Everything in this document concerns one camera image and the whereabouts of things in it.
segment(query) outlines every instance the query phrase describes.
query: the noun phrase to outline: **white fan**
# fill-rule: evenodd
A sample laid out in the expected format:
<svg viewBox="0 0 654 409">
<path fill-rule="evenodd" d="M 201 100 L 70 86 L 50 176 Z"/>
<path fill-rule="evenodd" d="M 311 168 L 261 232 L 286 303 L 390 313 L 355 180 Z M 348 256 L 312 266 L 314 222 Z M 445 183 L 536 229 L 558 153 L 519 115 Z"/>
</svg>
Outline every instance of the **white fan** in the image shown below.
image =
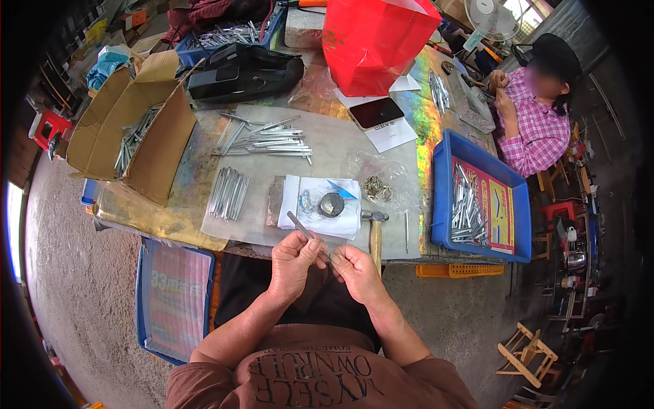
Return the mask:
<svg viewBox="0 0 654 409">
<path fill-rule="evenodd" d="M 522 24 L 522 6 L 514 1 L 520 11 L 518 20 L 504 4 L 507 0 L 466 0 L 466 14 L 475 31 L 463 44 L 466 51 L 472 51 L 482 37 L 492 41 L 505 41 L 515 36 Z"/>
</svg>

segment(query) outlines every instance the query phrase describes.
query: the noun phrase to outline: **workbench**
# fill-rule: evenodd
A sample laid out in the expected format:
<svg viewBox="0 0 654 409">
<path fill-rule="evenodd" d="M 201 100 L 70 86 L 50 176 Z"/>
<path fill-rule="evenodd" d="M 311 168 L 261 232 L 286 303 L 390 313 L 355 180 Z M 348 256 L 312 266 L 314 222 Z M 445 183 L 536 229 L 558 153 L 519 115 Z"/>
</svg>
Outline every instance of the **workbench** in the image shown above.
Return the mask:
<svg viewBox="0 0 654 409">
<path fill-rule="evenodd" d="M 290 96 L 283 95 L 277 98 L 252 101 L 251 104 L 288 107 L 343 120 L 351 120 L 346 108 L 335 96 L 317 94 L 315 90 L 320 89 L 318 87 L 311 89 L 310 84 L 312 84 L 312 81 L 310 80 L 322 76 L 326 69 L 322 52 L 290 48 L 278 48 L 277 50 L 302 56 L 306 67 L 305 75 L 294 92 L 301 88 L 303 84 L 306 85 L 303 87 L 305 92 L 302 95 L 298 94 L 298 98 L 294 98 L 290 102 Z M 497 156 L 492 137 L 461 121 L 455 107 L 446 110 L 442 116 L 434 107 L 427 72 L 431 69 L 436 75 L 440 75 L 449 90 L 447 75 L 441 68 L 441 62 L 445 60 L 451 61 L 450 58 L 434 49 L 428 46 L 424 47 L 416 57 L 416 64 L 410 72 L 410 75 L 422 86 L 422 89 L 393 92 L 390 95 L 402 108 L 407 121 L 418 135 L 415 144 L 421 199 L 419 244 L 422 257 L 388 260 L 385 264 L 506 263 L 501 258 L 450 251 L 442 245 L 433 245 L 430 241 L 432 201 L 434 200 L 434 182 L 431 169 L 432 153 L 434 147 L 441 141 L 443 130 L 450 128 L 468 138 L 476 138 L 478 144 L 485 145 L 489 152 Z M 94 205 L 96 222 L 103 226 L 121 228 L 155 240 L 166 241 L 171 245 L 185 245 L 249 257 L 269 258 L 271 247 L 233 242 L 200 232 L 213 177 L 220 160 L 219 156 L 211 156 L 211 151 L 217 142 L 215 134 L 220 134 L 220 131 L 227 125 L 227 119 L 215 113 L 215 109 L 225 108 L 225 105 L 193 101 L 193 106 L 198 122 L 213 124 L 215 131 L 211 135 L 200 132 L 192 133 L 177 168 L 167 207 L 158 209 L 148 204 L 130 202 L 103 189 L 97 203 Z"/>
</svg>

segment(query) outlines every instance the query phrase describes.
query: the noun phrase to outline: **black bag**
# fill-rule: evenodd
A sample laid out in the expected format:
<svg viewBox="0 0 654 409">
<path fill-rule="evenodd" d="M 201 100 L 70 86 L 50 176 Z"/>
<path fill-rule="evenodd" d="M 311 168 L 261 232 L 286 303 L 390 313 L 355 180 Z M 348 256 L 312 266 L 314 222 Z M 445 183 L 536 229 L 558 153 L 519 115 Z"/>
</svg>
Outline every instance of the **black bag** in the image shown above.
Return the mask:
<svg viewBox="0 0 654 409">
<path fill-rule="evenodd" d="M 209 103 L 252 101 L 291 91 L 303 75 L 300 56 L 228 44 L 208 56 L 204 71 L 190 76 L 188 91 Z"/>
</svg>

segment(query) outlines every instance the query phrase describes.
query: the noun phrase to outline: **person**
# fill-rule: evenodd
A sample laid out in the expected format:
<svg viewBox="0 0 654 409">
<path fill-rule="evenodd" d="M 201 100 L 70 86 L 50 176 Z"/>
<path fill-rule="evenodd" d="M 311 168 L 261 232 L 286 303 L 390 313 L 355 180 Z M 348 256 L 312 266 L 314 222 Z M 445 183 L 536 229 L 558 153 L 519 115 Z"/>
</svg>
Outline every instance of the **person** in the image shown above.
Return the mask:
<svg viewBox="0 0 654 409">
<path fill-rule="evenodd" d="M 495 96 L 497 144 L 506 164 L 523 177 L 546 170 L 570 143 L 570 99 L 581 66 L 560 37 L 543 34 L 534 42 L 526 67 L 495 70 L 489 92 Z"/>
<path fill-rule="evenodd" d="M 272 261 L 224 255 L 218 326 L 170 373 L 166 407 L 479 408 L 404 319 L 369 254 L 335 249 L 333 274 L 318 274 L 311 302 L 296 305 L 326 268 L 313 237 L 293 231 Z"/>
</svg>

